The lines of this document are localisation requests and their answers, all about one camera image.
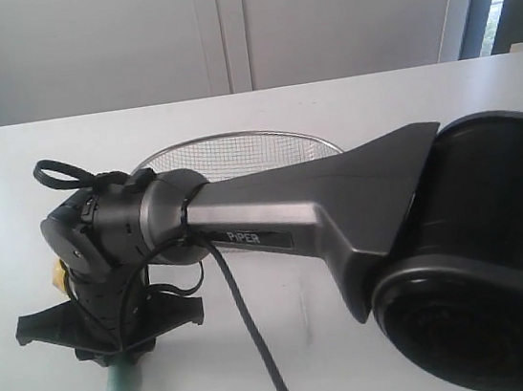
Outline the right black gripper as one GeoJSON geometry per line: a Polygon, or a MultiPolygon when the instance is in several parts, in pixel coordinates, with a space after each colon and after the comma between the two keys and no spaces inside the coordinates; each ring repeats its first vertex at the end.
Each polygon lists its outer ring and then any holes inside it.
{"type": "Polygon", "coordinates": [[[132,266],[120,267],[98,283],[65,272],[62,282],[68,298],[42,312],[20,316],[17,343],[72,348],[78,360],[108,367],[121,361],[134,364],[154,349],[160,335],[204,322],[204,305],[193,289],[152,284],[147,267],[139,272],[132,266]]]}

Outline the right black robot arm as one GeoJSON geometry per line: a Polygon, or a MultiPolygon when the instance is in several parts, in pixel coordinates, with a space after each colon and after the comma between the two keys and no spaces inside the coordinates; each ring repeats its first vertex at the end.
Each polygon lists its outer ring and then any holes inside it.
{"type": "Polygon", "coordinates": [[[523,391],[523,112],[410,123],[353,150],[213,182],[197,171],[90,174],[41,162],[69,197],[40,224],[66,300],[15,336],[101,366],[204,320],[153,265],[225,268],[222,248],[321,259],[354,319],[426,372],[523,391]]]}

